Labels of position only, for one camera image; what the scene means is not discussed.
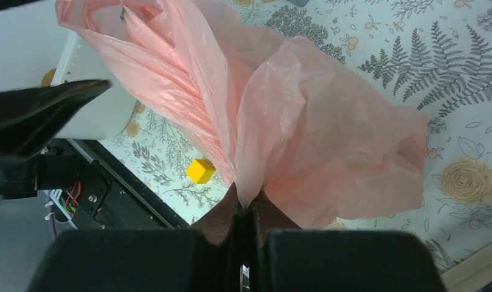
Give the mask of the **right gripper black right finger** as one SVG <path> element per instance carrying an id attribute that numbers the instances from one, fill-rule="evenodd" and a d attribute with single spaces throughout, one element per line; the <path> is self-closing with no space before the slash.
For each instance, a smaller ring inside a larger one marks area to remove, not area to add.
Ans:
<path id="1" fill-rule="evenodd" d="M 425 245 L 400 231 L 304 230 L 264 193 L 246 211 L 253 291 L 445 291 Z"/>

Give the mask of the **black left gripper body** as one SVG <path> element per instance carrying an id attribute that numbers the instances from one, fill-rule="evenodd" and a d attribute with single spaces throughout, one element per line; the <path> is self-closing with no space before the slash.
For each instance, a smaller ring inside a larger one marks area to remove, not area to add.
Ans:
<path id="1" fill-rule="evenodd" d="M 0 155 L 0 200 L 32 198 L 44 189 L 43 157 Z"/>

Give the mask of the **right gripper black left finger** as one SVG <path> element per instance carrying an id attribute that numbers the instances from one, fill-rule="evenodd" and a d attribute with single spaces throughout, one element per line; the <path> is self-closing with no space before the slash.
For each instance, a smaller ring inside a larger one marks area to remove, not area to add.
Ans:
<path id="1" fill-rule="evenodd" d="M 29 291 L 241 291 L 237 188 L 187 228 L 72 230 L 48 248 Z"/>

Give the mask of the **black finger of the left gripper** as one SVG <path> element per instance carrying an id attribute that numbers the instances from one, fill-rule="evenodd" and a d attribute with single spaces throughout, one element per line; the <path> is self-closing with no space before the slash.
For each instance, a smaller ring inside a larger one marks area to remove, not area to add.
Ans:
<path id="1" fill-rule="evenodd" d="M 32 156 L 85 105 L 111 88 L 105 79 L 0 92 L 0 156 Z"/>

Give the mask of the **pink plastic grocery bag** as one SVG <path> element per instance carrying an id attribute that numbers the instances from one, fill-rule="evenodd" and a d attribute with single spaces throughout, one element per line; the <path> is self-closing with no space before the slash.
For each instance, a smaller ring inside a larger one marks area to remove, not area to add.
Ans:
<path id="1" fill-rule="evenodd" d="M 223 1 L 57 1 L 135 98 L 191 132 L 248 207 L 302 228 L 421 207 L 426 113 L 393 106 L 302 36 L 247 26 Z"/>

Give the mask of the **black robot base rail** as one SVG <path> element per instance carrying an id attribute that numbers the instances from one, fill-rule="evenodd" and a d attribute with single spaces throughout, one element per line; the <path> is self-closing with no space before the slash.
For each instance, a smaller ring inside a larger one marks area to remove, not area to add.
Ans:
<path id="1" fill-rule="evenodd" d="M 176 229 L 188 223 L 99 142 L 54 139 L 50 154 L 76 162 L 64 189 L 45 190 L 68 222 L 80 229 Z"/>

